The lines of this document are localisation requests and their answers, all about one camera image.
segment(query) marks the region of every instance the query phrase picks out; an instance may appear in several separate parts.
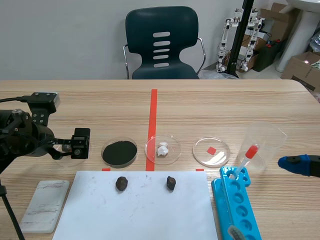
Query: wooden table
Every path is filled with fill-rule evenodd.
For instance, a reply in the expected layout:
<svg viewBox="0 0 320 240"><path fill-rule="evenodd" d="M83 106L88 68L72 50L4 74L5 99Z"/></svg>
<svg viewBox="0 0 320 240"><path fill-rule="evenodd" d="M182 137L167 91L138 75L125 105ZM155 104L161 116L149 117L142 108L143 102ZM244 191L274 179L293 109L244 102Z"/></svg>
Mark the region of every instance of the wooden table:
<svg viewBox="0 0 320 240"><path fill-rule="evenodd" d="M122 170L144 171L144 144L148 138L151 89L158 89L156 133L174 135L182 155L156 171L205 169L209 183L219 169L206 168L192 155L193 143L215 136L230 147L227 166L238 165L236 156L246 128L258 121L277 125L287 135L264 174L250 172L248 194L264 240L301 240L320 237L320 179L292 174L278 167L278 158L300 154L320 155L320 105L292 80L42 80L0 82L0 99L37 91L58 91L61 105L51 115L49 127L56 137L70 138L74 128L90 128L89 159L74 167L61 167L46 155L20 157L2 174L7 197L20 221L41 180L68 180L77 171L101 171L103 145L111 138L127 136L136 141L138 156ZM0 109L21 108L20 102L0 103ZM219 221L212 197L217 229ZM17 239L3 204L0 204L0 238ZM53 234L27 234L27 240L51 240Z"/></svg>

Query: dropper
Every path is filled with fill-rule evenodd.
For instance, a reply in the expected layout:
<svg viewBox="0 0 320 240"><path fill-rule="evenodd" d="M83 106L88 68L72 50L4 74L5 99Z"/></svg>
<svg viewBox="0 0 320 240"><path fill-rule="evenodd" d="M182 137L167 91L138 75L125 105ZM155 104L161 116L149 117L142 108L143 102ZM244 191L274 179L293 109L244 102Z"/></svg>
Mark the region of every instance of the dropper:
<svg viewBox="0 0 320 240"><path fill-rule="evenodd" d="M235 172L233 175L230 175L231 179L237 179L239 173L241 170L245 167L245 165L256 155L256 153L259 150L259 145L255 144L249 147L248 151L246 151L244 159L242 160L241 164L239 167L236 168Z"/></svg>

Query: blue object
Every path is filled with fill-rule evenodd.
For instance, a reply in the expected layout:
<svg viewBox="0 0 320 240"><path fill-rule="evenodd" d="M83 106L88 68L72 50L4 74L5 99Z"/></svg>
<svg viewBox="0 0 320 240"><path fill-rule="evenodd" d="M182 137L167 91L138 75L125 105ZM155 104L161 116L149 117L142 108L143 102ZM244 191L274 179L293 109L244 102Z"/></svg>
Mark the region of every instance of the blue object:
<svg viewBox="0 0 320 240"><path fill-rule="evenodd" d="M279 159L278 165L291 173L310 176L311 159L308 155L284 156Z"/></svg>
<svg viewBox="0 0 320 240"><path fill-rule="evenodd" d="M245 239L262 240L246 191L246 187L251 184L248 171L243 168L236 180L230 179L229 176L236 169L233 166L221 167L221 178L216 178L211 183L222 238L233 239L228 234L228 228L234 225L244 234Z"/></svg>
<svg viewBox="0 0 320 240"><path fill-rule="evenodd" d="M132 79L199 79L206 60L205 47L198 38L197 13L187 6L151 7L133 10L125 19L127 45L123 47L127 78L129 69L125 48L141 55L142 64ZM198 72L180 60L183 49L200 40L203 62Z"/></svg>

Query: gray wall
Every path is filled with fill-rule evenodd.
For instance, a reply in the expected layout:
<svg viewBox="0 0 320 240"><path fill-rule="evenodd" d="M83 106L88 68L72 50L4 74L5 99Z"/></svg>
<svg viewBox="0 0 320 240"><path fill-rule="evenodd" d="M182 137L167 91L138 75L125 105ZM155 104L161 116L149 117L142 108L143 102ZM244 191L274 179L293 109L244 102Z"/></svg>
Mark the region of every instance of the gray wall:
<svg viewBox="0 0 320 240"><path fill-rule="evenodd" d="M255 0L256 7L268 3ZM126 15L158 6L189 6L197 12L206 67L216 62L225 18L241 5L239 0L1 0L0 80L125 79ZM132 72L141 58L128 58ZM200 44L185 49L181 59L197 70Z"/></svg>

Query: petri dish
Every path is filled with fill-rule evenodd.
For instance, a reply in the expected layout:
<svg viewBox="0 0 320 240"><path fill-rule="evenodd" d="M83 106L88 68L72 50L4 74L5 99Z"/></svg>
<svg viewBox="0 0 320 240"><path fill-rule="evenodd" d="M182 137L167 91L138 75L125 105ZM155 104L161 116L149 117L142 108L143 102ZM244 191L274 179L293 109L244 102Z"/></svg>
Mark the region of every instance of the petri dish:
<svg viewBox="0 0 320 240"><path fill-rule="evenodd" d="M57 145L54 147L57 151L62 153L69 153L71 152L71 146L70 145ZM72 159L71 156L64 156L60 160L54 160L56 164L62 167L73 167L78 164L81 164L86 159Z"/></svg>
<svg viewBox="0 0 320 240"><path fill-rule="evenodd" d="M132 164L138 155L138 147L134 140L126 136L112 138L101 150L105 164L121 169Z"/></svg>
<svg viewBox="0 0 320 240"><path fill-rule="evenodd" d="M192 148L194 158L208 168L218 168L225 165L230 157L228 145L214 136L199 138Z"/></svg>
<svg viewBox="0 0 320 240"><path fill-rule="evenodd" d="M167 155L158 156L157 150L160 147L160 143L167 143L168 153ZM181 144L172 135L161 136L156 135L148 139L144 145L144 152L146 157L153 163L159 165L172 164L178 160L181 155Z"/></svg>

